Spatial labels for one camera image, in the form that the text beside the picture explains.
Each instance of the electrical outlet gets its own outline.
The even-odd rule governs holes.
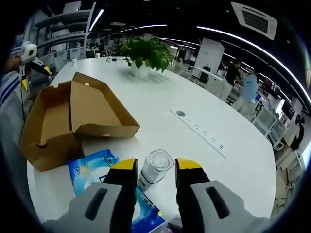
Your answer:
[[[223,158],[224,145],[220,143],[220,140],[214,136],[214,134],[207,129],[203,129],[195,119],[189,117],[187,113],[180,110],[170,110],[176,117],[178,117],[183,123],[191,128],[198,136],[212,146]]]

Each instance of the cardboard box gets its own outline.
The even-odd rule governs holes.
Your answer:
[[[21,138],[21,150],[39,171],[83,157],[75,134],[133,137],[139,124],[107,84],[76,72],[72,81],[37,96]]]

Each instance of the ceiling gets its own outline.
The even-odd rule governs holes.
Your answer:
[[[66,2],[71,1],[51,1],[48,5],[55,14],[59,14]],[[235,2],[251,6],[274,17],[277,20],[274,40],[239,24],[229,0],[192,0],[187,3],[180,3],[177,0],[97,1],[92,21],[101,9],[104,9],[104,13],[89,36],[96,38],[133,27],[166,24],[165,27],[141,28],[128,32],[137,35],[150,33],[161,38],[172,38],[197,44],[200,44],[200,40],[204,37],[219,41],[224,46],[225,53],[233,57],[240,57],[248,65],[258,68],[262,74],[272,79],[287,96],[300,98],[305,103],[305,110],[311,112],[310,102],[301,87],[275,60],[241,40],[196,28],[196,26],[203,26],[217,29],[260,46],[283,63],[297,77],[303,87],[308,89],[305,71],[310,67],[306,65],[303,46],[305,44],[306,48],[309,50],[311,48],[311,38],[307,37],[306,30],[309,28],[308,22],[303,18],[308,15],[308,7],[304,4],[276,4],[264,0],[260,3],[246,0]],[[92,4],[92,1],[83,0],[81,9],[90,9]],[[112,22],[121,22],[126,25],[113,26]],[[233,60],[226,55],[223,56],[223,59],[225,61]]]

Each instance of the white flower pot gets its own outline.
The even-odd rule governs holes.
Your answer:
[[[146,66],[145,61],[142,61],[141,67],[138,69],[135,62],[132,61],[132,75],[136,78],[144,79],[150,73],[151,68]]]

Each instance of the green plant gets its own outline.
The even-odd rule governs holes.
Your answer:
[[[138,69],[145,61],[147,67],[156,68],[157,71],[161,69],[163,72],[173,59],[167,47],[153,38],[149,40],[135,38],[130,43],[121,44],[119,51],[120,55],[126,57],[129,66],[132,65],[130,62],[132,60]]]

